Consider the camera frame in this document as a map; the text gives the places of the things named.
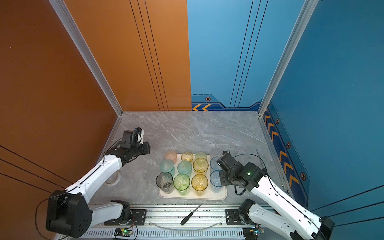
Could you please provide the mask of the teal tall glass back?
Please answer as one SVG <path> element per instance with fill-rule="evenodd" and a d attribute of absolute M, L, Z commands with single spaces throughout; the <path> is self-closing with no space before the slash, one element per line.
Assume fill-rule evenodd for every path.
<path fill-rule="evenodd" d="M 189 178 L 191 177 L 192 174 L 192 164 L 189 161 L 181 161 L 178 163 L 177 169 L 179 174 L 185 174 Z"/>

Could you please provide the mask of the yellow short glass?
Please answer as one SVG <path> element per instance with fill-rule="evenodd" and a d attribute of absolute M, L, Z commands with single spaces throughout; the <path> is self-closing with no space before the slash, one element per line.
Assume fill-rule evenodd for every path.
<path fill-rule="evenodd" d="M 194 155 L 191 152 L 184 152 L 181 155 L 181 160 L 182 161 L 192 162 L 194 160 Z"/>

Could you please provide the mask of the blue tall glass back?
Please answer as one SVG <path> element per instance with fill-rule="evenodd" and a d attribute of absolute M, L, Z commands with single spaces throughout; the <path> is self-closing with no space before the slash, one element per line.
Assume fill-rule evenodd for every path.
<path fill-rule="evenodd" d="M 210 165 L 211 165 L 212 171 L 220 171 L 221 170 L 220 165 L 217 163 L 219 158 L 220 157 L 213 157 L 213 158 L 211 158 Z"/>

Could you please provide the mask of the clear short glass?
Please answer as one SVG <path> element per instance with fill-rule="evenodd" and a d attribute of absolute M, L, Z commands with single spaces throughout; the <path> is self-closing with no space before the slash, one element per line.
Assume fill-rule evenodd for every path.
<path fill-rule="evenodd" d="M 223 151 L 222 150 L 212 150 L 211 153 L 210 153 L 210 156 L 211 158 L 215 158 L 215 157 L 221 157 L 223 155 Z"/>

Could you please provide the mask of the grey-blue tall glass back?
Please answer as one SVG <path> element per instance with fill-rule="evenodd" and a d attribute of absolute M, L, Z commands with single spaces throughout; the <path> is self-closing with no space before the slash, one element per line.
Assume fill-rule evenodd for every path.
<path fill-rule="evenodd" d="M 220 180 L 220 172 L 219 171 L 213 171 L 210 174 L 210 183 L 211 183 L 211 190 L 214 193 L 219 193 L 223 186 L 221 184 Z"/>

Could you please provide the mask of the teal tall glass front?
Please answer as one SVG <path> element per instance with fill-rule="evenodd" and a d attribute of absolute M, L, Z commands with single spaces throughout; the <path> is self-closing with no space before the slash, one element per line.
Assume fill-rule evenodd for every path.
<path fill-rule="evenodd" d="M 175 163 L 172 160 L 163 160 L 160 164 L 161 172 L 168 172 L 173 177 L 175 176 Z"/>

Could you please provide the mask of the green tall glass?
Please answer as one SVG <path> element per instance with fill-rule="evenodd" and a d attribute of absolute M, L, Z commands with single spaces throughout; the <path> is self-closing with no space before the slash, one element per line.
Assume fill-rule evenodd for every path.
<path fill-rule="evenodd" d="M 188 193 L 191 180 L 186 174 L 178 174 L 174 178 L 174 188 L 180 195 L 184 196 Z"/>

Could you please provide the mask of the teal tall glass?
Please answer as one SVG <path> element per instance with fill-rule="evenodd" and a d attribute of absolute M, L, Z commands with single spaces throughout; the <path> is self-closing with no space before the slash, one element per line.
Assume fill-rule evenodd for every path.
<path fill-rule="evenodd" d="M 191 177 L 192 174 L 192 164 L 189 161 L 181 161 L 178 163 L 177 169 L 179 174 L 185 174 L 189 178 Z"/>
<path fill-rule="evenodd" d="M 172 160 L 163 160 L 160 164 L 161 172 L 168 172 L 173 177 L 175 176 L 175 163 Z"/>

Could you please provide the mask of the amber tall glass back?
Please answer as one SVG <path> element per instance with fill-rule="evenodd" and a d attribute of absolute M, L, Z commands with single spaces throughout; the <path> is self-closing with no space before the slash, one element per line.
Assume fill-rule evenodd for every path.
<path fill-rule="evenodd" d="M 192 178 L 191 184 L 197 196 L 202 196 L 208 187 L 209 181 L 205 175 L 197 174 Z"/>

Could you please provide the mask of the dark smoky tall glass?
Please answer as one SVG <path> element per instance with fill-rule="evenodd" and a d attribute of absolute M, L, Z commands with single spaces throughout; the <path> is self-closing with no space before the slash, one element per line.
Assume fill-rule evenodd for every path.
<path fill-rule="evenodd" d="M 157 187 L 165 194 L 170 194 L 173 189 L 173 176 L 169 172 L 161 172 L 156 178 Z"/>

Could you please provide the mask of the pink short glass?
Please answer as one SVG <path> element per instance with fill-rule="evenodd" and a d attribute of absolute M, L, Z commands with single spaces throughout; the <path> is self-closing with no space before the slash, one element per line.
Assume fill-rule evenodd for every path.
<path fill-rule="evenodd" d="M 176 151 L 167 151 L 165 154 L 165 160 L 170 160 L 174 163 L 177 162 L 178 154 Z"/>

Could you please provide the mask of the green short glass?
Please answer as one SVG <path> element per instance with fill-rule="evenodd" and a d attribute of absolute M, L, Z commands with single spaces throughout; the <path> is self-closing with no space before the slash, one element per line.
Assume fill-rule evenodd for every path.
<path fill-rule="evenodd" d="M 195 159 L 205 159 L 207 160 L 207 154 L 204 152 L 197 152 L 195 154 Z"/>

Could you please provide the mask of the yellow tall glass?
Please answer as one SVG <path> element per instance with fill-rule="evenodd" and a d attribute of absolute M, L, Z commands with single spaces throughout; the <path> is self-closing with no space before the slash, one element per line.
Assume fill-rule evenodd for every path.
<path fill-rule="evenodd" d="M 205 175 L 209 169 L 209 163 L 204 158 L 195 159 L 193 162 L 193 169 L 195 174 Z"/>

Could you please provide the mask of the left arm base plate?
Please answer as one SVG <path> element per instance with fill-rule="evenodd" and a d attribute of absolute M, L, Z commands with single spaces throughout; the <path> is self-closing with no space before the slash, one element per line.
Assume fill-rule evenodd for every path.
<path fill-rule="evenodd" d="M 147 210 L 130 210 L 125 218 L 119 222 L 121 226 L 144 226 L 147 216 Z"/>

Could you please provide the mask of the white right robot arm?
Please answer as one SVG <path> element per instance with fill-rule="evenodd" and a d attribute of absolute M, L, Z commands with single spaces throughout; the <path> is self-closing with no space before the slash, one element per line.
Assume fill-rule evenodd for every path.
<path fill-rule="evenodd" d="M 258 166 L 238 161 L 219 159 L 222 186 L 233 185 L 249 191 L 268 203 L 274 211 L 265 210 L 251 199 L 238 208 L 241 221 L 246 225 L 262 225 L 287 240 L 328 240 L 335 223 L 328 217 L 319 217 L 297 203 L 270 179 Z"/>

